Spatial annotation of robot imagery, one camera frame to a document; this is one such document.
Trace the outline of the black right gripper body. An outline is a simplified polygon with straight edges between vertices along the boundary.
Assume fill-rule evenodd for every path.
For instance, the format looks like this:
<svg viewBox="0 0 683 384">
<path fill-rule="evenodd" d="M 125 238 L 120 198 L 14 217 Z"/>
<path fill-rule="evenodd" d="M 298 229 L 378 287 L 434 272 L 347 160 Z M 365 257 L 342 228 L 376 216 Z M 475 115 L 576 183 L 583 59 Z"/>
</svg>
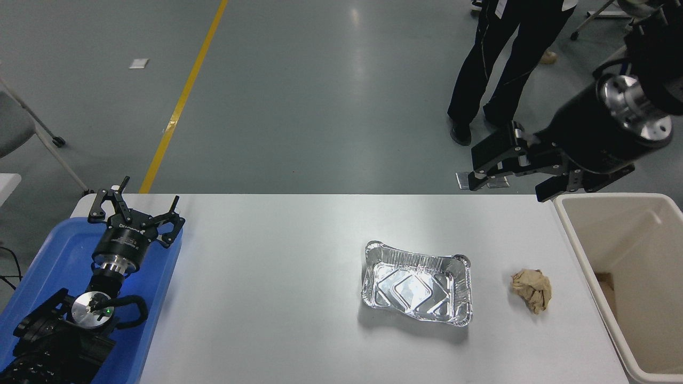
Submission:
<svg viewBox="0 0 683 384">
<path fill-rule="evenodd" d="M 612 173 L 671 142 L 671 118 L 639 116 L 625 94 L 638 83 L 593 83 L 561 107 L 540 141 L 555 143 L 573 163 L 592 173 Z"/>
</svg>

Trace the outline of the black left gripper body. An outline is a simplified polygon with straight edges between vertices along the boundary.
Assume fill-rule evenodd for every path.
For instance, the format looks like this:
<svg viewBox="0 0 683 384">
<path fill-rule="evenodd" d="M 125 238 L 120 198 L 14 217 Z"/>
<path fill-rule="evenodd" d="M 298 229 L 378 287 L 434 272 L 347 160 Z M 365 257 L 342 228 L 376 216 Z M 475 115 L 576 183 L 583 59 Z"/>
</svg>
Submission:
<svg viewBox="0 0 683 384">
<path fill-rule="evenodd" d="M 142 265 L 147 250 L 157 238 L 156 228 L 142 228 L 138 216 L 127 222 L 122 215 L 107 219 L 105 233 L 93 251 L 93 262 L 104 264 L 115 256 L 124 258 L 134 267 Z"/>
</svg>

